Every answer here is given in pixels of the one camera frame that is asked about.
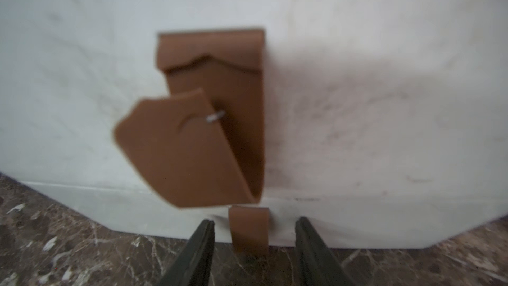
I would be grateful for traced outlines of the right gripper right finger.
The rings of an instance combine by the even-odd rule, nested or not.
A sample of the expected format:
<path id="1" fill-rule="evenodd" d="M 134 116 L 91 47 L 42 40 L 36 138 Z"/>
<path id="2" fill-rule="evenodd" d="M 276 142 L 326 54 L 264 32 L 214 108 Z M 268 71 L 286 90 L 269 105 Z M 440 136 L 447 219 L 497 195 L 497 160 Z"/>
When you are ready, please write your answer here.
<path id="1" fill-rule="evenodd" d="M 354 285 L 308 218 L 296 221 L 295 233 L 300 285 Z"/>

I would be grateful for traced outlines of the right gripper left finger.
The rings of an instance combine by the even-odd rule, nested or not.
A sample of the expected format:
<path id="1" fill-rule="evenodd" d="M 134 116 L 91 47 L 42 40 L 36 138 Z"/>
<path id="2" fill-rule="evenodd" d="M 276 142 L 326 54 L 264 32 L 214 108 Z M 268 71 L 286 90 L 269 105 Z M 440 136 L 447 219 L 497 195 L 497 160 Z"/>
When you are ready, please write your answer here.
<path id="1" fill-rule="evenodd" d="M 214 221 L 203 220 L 156 285 L 208 285 L 214 244 Z"/>

